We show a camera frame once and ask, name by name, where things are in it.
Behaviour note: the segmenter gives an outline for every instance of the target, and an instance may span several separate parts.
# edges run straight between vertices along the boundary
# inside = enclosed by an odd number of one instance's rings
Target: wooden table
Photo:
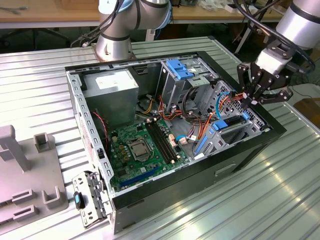
[[[65,10],[60,0],[0,0],[1,7],[16,8],[27,6],[20,15],[0,10],[0,29],[83,27],[99,25],[97,10]],[[278,22],[282,15],[270,11],[264,22]],[[239,23],[240,13],[230,13],[224,9],[207,11],[200,6],[180,6],[173,8],[174,24]]]
[[[279,22],[282,15],[274,10],[265,13],[263,22]],[[215,24],[240,23],[244,19],[241,13],[231,13],[224,9],[208,11],[200,6],[180,6],[173,8],[174,24]]]

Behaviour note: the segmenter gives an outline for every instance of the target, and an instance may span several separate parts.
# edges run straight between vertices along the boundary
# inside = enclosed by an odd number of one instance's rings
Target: motherboard
[[[114,171],[110,183],[116,192],[189,161],[163,119],[117,128],[109,138],[109,159]]]

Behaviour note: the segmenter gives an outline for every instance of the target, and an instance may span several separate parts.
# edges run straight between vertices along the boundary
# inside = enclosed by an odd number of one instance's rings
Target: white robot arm
[[[314,48],[320,41],[320,0],[293,0],[276,31],[260,23],[248,10],[245,11],[239,0],[233,2],[249,21],[269,34],[272,39],[255,62],[242,63],[237,67],[239,83],[245,98],[242,106],[288,101],[293,95],[287,87],[291,75],[294,72],[308,73],[315,69],[315,64],[304,50]],[[308,62],[308,69],[292,62],[295,54],[301,55]],[[269,90],[280,91],[264,94]]]

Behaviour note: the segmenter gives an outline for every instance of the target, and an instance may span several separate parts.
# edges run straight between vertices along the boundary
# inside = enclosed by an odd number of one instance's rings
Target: label sticker
[[[111,75],[97,77],[95,81],[99,89],[109,89],[125,84],[127,79],[131,79],[127,71],[116,71]]]

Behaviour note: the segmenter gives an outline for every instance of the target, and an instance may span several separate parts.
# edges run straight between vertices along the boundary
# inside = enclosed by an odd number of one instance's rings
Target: expansion slot
[[[145,125],[148,133],[150,134],[152,140],[154,141],[156,147],[160,151],[166,164],[170,164],[173,161],[176,161],[178,158],[168,143],[167,139],[164,137],[161,132],[157,122],[147,123]]]
[[[124,187],[124,186],[127,186],[127,185],[130,185],[130,184],[134,184],[142,179],[145,179],[147,177],[150,177],[152,176],[153,174],[155,174],[155,172],[159,169],[159,167],[155,167],[154,169],[150,170],[150,171],[147,171],[139,176],[135,176],[131,179],[128,179],[128,180],[125,180],[123,182],[120,182],[120,187]]]

